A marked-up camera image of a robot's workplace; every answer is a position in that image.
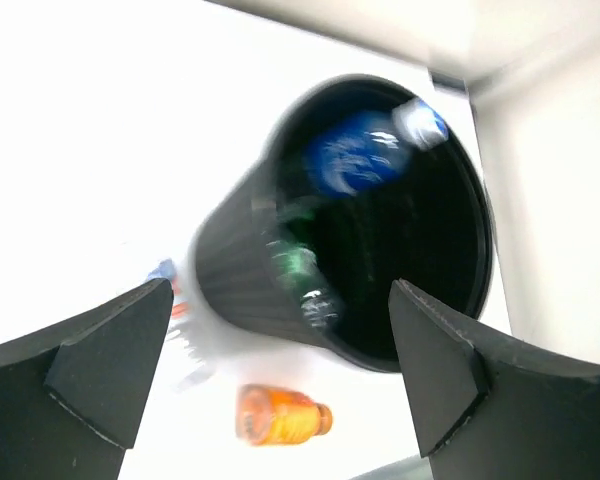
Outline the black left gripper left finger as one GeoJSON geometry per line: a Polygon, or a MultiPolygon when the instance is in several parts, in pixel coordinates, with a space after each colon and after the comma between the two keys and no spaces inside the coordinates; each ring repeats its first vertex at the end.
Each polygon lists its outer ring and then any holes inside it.
{"type": "Polygon", "coordinates": [[[0,479],[118,477],[172,304],[170,282],[153,279],[0,345],[0,479]]]}

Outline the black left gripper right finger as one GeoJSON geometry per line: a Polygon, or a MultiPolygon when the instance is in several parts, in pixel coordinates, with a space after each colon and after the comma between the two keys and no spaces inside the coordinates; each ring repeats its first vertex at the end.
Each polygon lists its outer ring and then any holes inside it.
{"type": "Polygon", "coordinates": [[[600,479],[600,365],[518,340],[404,280],[389,313],[437,479],[600,479]]]}

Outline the white orange label bottle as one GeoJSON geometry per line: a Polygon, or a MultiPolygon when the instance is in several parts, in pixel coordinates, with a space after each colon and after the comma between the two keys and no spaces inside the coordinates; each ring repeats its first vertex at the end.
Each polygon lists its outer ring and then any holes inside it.
{"type": "Polygon", "coordinates": [[[175,263],[161,260],[148,280],[166,279],[173,291],[171,316],[158,363],[160,383],[182,393],[208,380],[215,372],[216,358],[207,328],[196,316],[191,296],[182,288],[175,263]]]}

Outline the orange juice bottle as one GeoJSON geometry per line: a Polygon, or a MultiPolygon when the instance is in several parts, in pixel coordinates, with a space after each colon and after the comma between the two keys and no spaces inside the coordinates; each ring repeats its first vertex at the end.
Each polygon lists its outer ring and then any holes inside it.
{"type": "Polygon", "coordinates": [[[299,445],[332,426],[331,409],[301,392],[262,384],[238,391],[236,435],[251,446],[299,445]]]}

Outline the green soda bottle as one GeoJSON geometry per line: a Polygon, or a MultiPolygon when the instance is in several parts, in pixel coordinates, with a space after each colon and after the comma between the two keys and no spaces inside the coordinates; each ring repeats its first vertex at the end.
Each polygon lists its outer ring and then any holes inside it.
{"type": "Polygon", "coordinates": [[[267,251],[276,278],[309,327],[331,330],[342,320],[345,307],[320,266],[319,201],[286,193],[277,193],[275,201],[267,251]]]}

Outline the blue label water bottle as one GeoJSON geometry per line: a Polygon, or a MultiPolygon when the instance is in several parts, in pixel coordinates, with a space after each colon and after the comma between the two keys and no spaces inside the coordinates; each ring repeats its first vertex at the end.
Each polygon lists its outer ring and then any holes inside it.
{"type": "Polygon", "coordinates": [[[320,194],[353,197],[397,179],[416,153],[449,136],[442,117],[416,97],[389,112],[357,112],[319,134],[305,150],[305,171],[320,194]]]}

